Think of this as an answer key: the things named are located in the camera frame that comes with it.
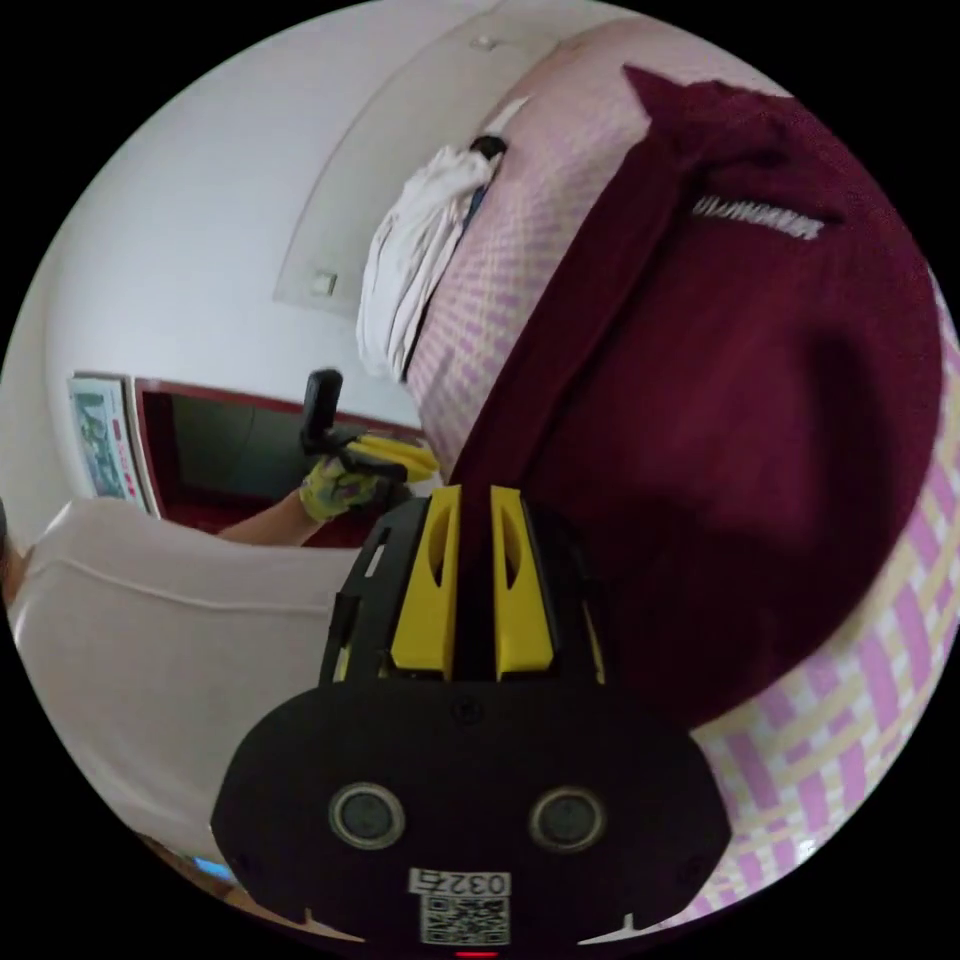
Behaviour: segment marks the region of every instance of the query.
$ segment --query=white cloth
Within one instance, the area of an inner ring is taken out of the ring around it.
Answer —
[[[54,730],[128,827],[224,862],[208,824],[227,765],[317,684],[357,553],[229,543],[119,500],[57,517],[10,625]]]
[[[499,133],[526,100],[509,103],[486,132]],[[378,227],[357,317],[357,348],[371,376],[402,381],[423,311],[460,241],[473,195],[489,185],[499,160],[443,147],[406,182]]]

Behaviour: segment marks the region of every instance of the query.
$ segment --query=glove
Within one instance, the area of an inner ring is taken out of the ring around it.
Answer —
[[[300,502],[316,523],[326,523],[351,507],[369,503],[377,492],[377,478],[347,473],[334,456],[321,457],[303,478]]]

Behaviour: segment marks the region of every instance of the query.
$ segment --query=number label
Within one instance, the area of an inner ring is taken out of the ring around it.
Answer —
[[[510,896],[509,873],[449,873],[445,870],[410,871],[410,893],[421,897],[488,897]]]

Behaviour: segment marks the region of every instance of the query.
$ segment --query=picture frame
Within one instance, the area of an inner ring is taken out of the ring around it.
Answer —
[[[77,372],[67,388],[77,443],[96,496],[126,500],[150,513],[133,442],[127,378]]]

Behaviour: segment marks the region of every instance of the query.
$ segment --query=bed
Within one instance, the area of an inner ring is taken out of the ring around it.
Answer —
[[[646,18],[563,44],[510,91],[531,99],[507,131],[510,150],[433,297],[409,367],[445,476],[571,241],[643,136],[623,63],[786,95],[733,57]],[[890,768],[943,672],[960,621],[960,346],[932,282],[943,381],[913,513],[872,587],[819,649],[694,730],[735,835],[699,896],[654,929],[723,909],[808,859]]]
[[[647,17],[560,44],[490,111],[530,100],[511,121],[494,185],[423,320],[407,384],[449,475],[484,401],[571,240],[645,121],[623,81],[637,63],[684,81],[780,87],[735,57]]]

